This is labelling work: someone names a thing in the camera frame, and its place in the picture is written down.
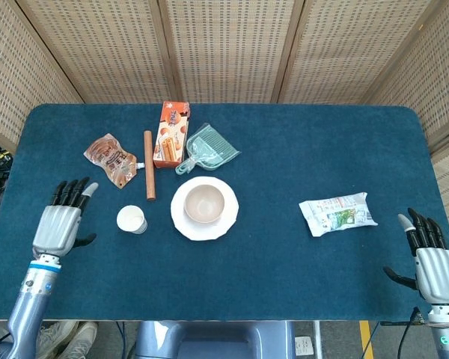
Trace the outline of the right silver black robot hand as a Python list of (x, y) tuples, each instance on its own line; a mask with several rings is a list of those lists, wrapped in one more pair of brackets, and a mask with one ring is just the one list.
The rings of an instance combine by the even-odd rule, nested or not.
[(415, 264), (415, 277), (404, 277), (388, 266), (386, 276), (395, 283), (418, 291), (431, 305), (449, 305), (449, 249), (436, 221), (408, 208), (398, 215)]

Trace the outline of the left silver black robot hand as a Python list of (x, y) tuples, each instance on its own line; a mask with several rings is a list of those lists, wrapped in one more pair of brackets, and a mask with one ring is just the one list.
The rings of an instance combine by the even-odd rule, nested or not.
[(92, 243), (97, 235), (91, 233), (83, 239), (77, 237), (82, 215), (91, 196), (98, 189), (89, 178), (62, 181), (45, 207), (32, 242), (35, 259), (43, 255), (63, 257), (72, 249)]

